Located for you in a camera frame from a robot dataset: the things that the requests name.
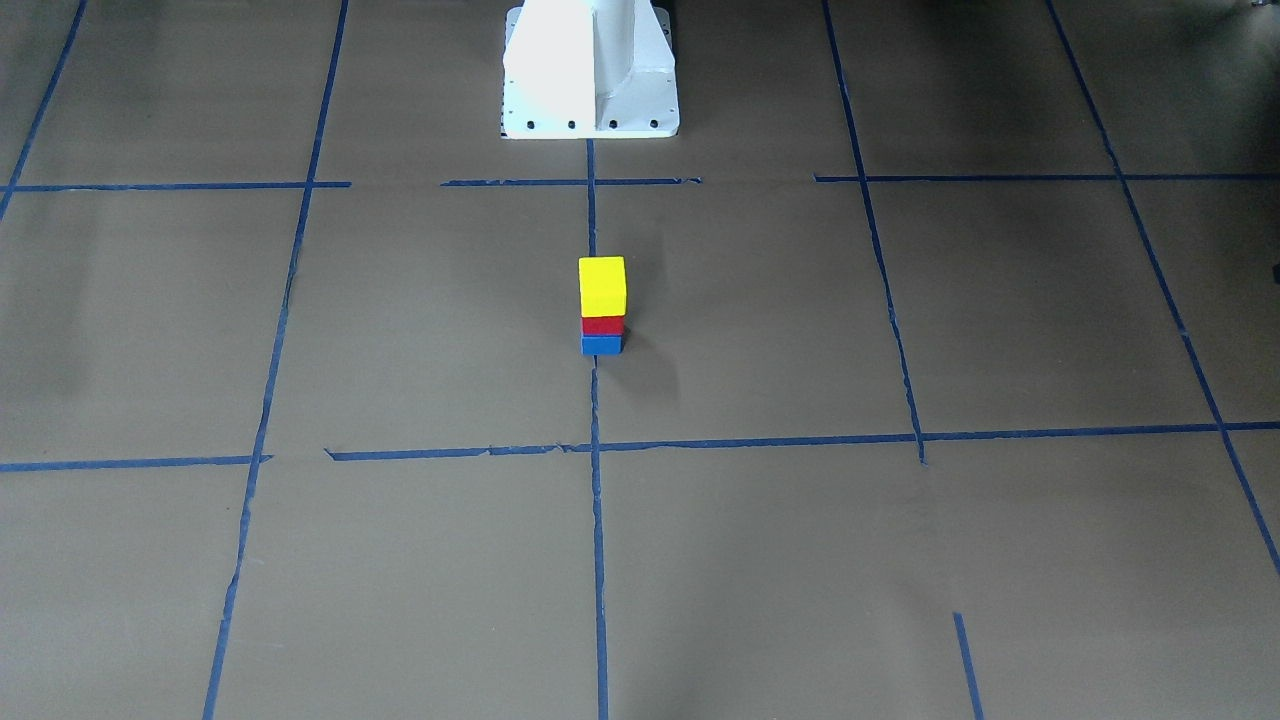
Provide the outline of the red wooden block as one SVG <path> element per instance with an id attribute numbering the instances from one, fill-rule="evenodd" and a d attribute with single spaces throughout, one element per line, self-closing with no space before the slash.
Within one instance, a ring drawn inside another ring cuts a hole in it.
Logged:
<path id="1" fill-rule="evenodd" d="M 582 316 L 580 319 L 582 336 L 617 336 L 625 334 L 625 315 Z"/>

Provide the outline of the yellow wooden block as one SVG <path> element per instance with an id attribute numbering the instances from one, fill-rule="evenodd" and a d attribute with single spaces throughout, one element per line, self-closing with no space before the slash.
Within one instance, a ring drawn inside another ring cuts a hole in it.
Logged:
<path id="1" fill-rule="evenodd" d="M 580 316 L 625 316 L 628 288 L 623 256 L 579 259 Z"/>

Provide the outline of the blue wooden block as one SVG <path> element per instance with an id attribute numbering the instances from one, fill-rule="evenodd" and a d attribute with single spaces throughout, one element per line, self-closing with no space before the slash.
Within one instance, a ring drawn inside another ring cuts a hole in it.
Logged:
<path id="1" fill-rule="evenodd" d="M 580 351 L 585 356 L 612 356 L 622 354 L 625 337 L 622 334 L 582 334 Z"/>

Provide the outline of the white pedestal column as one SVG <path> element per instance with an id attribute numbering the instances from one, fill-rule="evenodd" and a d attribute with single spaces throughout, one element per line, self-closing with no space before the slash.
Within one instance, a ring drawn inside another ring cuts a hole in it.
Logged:
<path id="1" fill-rule="evenodd" d="M 500 135 L 668 138 L 681 124 L 663 1 L 525 1 L 506 13 Z"/>

